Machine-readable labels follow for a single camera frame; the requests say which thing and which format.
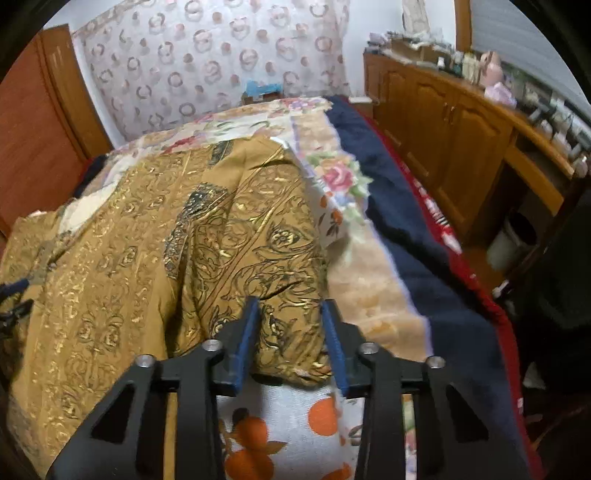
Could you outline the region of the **wooden louvered wardrobe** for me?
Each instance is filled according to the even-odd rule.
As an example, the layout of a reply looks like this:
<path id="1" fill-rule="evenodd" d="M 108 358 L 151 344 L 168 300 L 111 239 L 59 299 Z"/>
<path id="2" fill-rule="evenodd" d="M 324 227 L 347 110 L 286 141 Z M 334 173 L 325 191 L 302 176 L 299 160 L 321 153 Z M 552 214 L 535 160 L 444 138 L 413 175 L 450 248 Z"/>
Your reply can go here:
<path id="1" fill-rule="evenodd" d="M 17 218 L 70 199 L 111 149 L 68 26 L 40 31 L 1 83 L 1 241 Z"/>

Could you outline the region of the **box with blue cloth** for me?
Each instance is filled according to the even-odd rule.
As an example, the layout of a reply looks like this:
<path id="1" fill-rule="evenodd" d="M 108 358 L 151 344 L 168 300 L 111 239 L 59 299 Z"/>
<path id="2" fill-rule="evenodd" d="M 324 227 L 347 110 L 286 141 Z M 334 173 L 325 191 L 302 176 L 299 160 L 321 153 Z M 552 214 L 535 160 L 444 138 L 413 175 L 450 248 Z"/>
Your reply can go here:
<path id="1" fill-rule="evenodd" d="M 263 84 L 253 80 L 245 85 L 242 93 L 242 104 L 250 105 L 256 103 L 270 102 L 283 98 L 283 85 L 279 83 Z"/>

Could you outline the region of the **wooden sideboard cabinet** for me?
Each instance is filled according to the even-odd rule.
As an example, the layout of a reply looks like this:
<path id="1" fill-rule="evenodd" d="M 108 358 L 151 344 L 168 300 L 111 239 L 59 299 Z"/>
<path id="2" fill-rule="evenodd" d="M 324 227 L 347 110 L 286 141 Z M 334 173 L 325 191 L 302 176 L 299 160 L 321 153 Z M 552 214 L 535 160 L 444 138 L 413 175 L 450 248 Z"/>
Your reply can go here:
<path id="1" fill-rule="evenodd" d="M 556 216 L 574 170 L 524 115 L 444 73 L 363 57 L 374 119 L 460 238 L 478 242 L 535 195 Z"/>

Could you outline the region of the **pink circle patterned curtain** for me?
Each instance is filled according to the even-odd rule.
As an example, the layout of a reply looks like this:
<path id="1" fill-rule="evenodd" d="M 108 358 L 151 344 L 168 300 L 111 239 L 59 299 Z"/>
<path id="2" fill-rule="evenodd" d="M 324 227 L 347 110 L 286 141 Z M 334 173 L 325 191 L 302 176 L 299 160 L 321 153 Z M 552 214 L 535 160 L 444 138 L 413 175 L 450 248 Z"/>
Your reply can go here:
<path id="1" fill-rule="evenodd" d="M 347 1 L 122 1 L 74 32 L 126 141 L 235 107 L 250 82 L 349 93 Z"/>

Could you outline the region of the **floral bed quilt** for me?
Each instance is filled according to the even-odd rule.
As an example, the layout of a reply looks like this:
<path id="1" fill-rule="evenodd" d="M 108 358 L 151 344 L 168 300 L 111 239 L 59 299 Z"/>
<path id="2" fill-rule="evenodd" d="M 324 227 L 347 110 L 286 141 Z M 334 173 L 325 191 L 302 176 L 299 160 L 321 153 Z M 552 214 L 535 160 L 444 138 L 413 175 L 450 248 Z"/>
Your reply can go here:
<path id="1" fill-rule="evenodd" d="M 114 192 L 124 172 L 149 155 L 237 138 L 263 136 L 293 150 L 308 205 L 328 255 L 329 295 L 344 320 L 394 355 L 424 361 L 433 353 L 427 318 L 415 307 L 394 259 L 368 218 L 370 179 L 356 156 L 342 149 L 329 121 L 334 100 L 297 97 L 207 114 L 171 130 L 146 134 L 109 155 L 81 199 L 60 223 L 75 232 Z"/>

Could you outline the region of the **beige tied side curtain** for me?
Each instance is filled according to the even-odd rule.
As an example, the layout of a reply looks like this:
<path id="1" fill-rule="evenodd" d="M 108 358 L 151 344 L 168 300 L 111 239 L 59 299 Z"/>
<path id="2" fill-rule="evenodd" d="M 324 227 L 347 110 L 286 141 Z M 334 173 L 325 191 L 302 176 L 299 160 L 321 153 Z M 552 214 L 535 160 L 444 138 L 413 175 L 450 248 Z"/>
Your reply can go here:
<path id="1" fill-rule="evenodd" d="M 424 0 L 402 0 L 402 21 L 404 31 L 415 35 L 430 31 L 430 23 Z"/>

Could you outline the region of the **grey window blind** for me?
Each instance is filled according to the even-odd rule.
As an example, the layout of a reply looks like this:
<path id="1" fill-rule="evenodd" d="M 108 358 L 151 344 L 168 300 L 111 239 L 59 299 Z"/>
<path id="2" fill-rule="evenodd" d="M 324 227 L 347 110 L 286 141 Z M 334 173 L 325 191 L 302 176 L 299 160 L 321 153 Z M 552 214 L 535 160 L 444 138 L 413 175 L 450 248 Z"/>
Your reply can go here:
<path id="1" fill-rule="evenodd" d="M 586 116 L 590 115 L 590 103 L 571 69 L 511 1 L 472 0 L 470 9 L 474 50 L 497 52 L 502 61 L 545 83 Z"/>

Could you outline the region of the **pink tissue pack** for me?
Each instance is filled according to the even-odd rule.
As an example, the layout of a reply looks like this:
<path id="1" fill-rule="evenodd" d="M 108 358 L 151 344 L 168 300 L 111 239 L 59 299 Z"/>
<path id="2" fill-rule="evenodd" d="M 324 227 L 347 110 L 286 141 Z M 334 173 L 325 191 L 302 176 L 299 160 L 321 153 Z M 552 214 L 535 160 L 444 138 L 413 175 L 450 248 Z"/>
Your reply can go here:
<path id="1" fill-rule="evenodd" d="M 484 96 L 492 102 L 505 105 L 511 109 L 517 108 L 517 99 L 503 82 L 497 82 L 492 86 L 486 87 Z"/>

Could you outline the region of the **orange print white sheet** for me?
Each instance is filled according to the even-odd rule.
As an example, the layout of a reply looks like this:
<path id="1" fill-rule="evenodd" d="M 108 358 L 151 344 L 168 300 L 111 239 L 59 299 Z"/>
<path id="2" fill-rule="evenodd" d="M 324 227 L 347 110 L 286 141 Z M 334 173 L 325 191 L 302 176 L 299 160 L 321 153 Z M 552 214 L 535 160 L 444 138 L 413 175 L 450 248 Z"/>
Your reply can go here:
<path id="1" fill-rule="evenodd" d="M 353 479 L 363 407 L 334 383 L 305 390 L 249 380 L 235 398 L 217 398 L 225 477 Z"/>

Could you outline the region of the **cardboard box on sideboard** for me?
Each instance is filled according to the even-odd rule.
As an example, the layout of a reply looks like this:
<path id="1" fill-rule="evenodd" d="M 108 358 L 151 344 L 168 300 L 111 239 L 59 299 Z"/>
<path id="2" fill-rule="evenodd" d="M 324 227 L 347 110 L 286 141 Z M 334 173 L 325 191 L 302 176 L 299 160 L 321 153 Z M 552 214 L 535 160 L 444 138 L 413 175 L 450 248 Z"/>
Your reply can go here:
<path id="1" fill-rule="evenodd" d="M 431 43 L 413 43 L 405 38 L 394 38 L 391 41 L 394 54 L 414 62 L 437 63 L 439 58 L 446 58 L 448 51 Z"/>

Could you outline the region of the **brown gold patterned garment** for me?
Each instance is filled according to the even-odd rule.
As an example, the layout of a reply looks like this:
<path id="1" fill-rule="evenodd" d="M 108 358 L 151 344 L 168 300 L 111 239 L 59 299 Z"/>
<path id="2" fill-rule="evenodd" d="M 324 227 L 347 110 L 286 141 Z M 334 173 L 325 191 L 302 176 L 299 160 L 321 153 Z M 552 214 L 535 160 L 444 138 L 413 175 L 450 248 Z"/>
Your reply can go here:
<path id="1" fill-rule="evenodd" d="M 259 298 L 256 373 L 329 376 L 325 255 L 294 154 L 266 137 L 151 155 L 73 233 L 63 210 L 17 220 L 1 279 L 31 284 L 1 344 L 3 436 L 44 475 L 141 353 L 187 353 Z"/>

